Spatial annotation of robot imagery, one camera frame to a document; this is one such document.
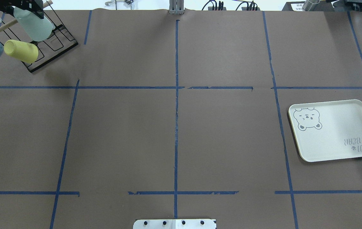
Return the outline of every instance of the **tray rim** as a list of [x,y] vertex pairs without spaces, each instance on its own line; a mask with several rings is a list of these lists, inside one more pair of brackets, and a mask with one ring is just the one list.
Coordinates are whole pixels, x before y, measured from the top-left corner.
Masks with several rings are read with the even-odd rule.
[[289,108],[288,108],[288,116],[290,117],[290,124],[291,124],[291,128],[292,128],[292,131],[293,131],[293,134],[294,134],[294,141],[295,141],[295,145],[297,146],[297,149],[298,149],[298,153],[299,155],[301,156],[301,158],[304,160],[304,161],[307,161],[307,162],[319,162],[319,161],[332,161],[332,160],[340,160],[340,159],[348,159],[348,158],[358,158],[358,157],[362,157],[362,156],[351,156],[351,157],[345,157],[345,158],[335,158],[335,157],[332,157],[332,159],[325,159],[325,160],[318,160],[318,161],[315,161],[315,160],[307,160],[303,157],[303,154],[301,153],[301,149],[300,147],[298,146],[298,143],[297,143],[297,132],[296,130],[294,129],[293,127],[293,117],[291,116],[291,113],[290,113],[290,110],[293,106],[295,105],[303,105],[303,104],[319,104],[319,103],[328,103],[328,104],[332,104],[332,103],[340,103],[340,102],[349,102],[349,101],[352,101],[352,102],[355,102],[355,103],[359,103],[360,105],[362,105],[362,101],[360,100],[357,100],[357,99],[352,99],[352,100],[335,100],[335,101],[326,101],[326,102],[315,102],[315,103],[296,103],[296,104],[292,104]]

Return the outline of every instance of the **metal bracket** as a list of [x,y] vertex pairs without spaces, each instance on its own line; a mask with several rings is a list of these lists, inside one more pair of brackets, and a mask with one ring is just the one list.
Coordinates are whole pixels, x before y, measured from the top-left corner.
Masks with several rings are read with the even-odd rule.
[[133,229],[216,229],[216,220],[136,220]]
[[242,7],[242,11],[247,11],[247,7]]
[[169,0],[169,14],[184,14],[184,0]]
[[212,7],[211,6],[208,6],[208,11],[212,11]]

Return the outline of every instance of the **white tray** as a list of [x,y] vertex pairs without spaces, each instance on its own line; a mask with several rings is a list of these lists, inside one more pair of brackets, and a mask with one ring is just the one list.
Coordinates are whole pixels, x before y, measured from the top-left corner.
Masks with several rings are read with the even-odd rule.
[[294,104],[288,114],[305,161],[362,157],[360,100]]

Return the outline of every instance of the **light green bottle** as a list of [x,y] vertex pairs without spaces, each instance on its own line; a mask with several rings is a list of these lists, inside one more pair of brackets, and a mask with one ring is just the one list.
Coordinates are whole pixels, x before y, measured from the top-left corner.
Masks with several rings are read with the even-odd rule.
[[40,42],[47,39],[55,28],[46,17],[40,19],[30,11],[17,7],[14,8],[14,17],[33,41]]

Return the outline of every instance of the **yellow cup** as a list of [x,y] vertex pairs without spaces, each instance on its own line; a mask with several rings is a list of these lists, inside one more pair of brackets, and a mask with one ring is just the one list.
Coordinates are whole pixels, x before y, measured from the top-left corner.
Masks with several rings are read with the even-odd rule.
[[11,57],[29,64],[34,63],[38,58],[37,46],[22,41],[8,40],[4,44],[4,52]]

